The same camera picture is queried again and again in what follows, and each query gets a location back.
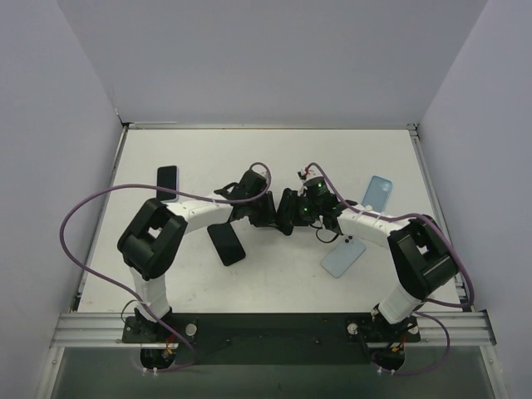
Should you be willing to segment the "light blue phone case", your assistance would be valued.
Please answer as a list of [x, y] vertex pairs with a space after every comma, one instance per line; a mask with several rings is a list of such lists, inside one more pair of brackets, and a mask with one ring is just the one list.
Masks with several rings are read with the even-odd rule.
[[364, 207], [371, 207], [372, 210], [381, 213], [387, 207], [393, 184], [390, 180], [374, 175], [367, 186], [362, 199]]

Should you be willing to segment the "light blue phone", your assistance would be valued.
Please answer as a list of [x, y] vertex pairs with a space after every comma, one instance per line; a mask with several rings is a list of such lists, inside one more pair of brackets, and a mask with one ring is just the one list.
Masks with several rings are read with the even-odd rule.
[[343, 236], [340, 242], [321, 260], [321, 266], [334, 278], [345, 272], [364, 254], [366, 245], [352, 235]]

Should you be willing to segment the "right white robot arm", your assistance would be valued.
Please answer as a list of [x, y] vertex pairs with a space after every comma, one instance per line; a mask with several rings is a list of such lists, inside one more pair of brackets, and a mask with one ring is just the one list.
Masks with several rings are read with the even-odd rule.
[[290, 235], [296, 226], [316, 223], [340, 236], [354, 236], [389, 249], [397, 286], [373, 313], [395, 325], [409, 318], [438, 288], [459, 272], [449, 245], [425, 215], [392, 217], [348, 202], [334, 194], [322, 175], [303, 178], [299, 190], [283, 190], [276, 223]]

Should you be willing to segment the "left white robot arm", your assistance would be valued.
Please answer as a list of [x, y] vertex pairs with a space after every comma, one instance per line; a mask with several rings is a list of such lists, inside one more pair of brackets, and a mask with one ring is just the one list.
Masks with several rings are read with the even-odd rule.
[[141, 332], [152, 342], [170, 334], [171, 308], [166, 295], [165, 273], [175, 260], [186, 234], [215, 224], [264, 216], [274, 219], [273, 197], [269, 190], [271, 172], [244, 172], [240, 181], [215, 190], [208, 196], [193, 195], [185, 202], [164, 204], [148, 199], [118, 240], [117, 248], [130, 268], [138, 313], [144, 318]]

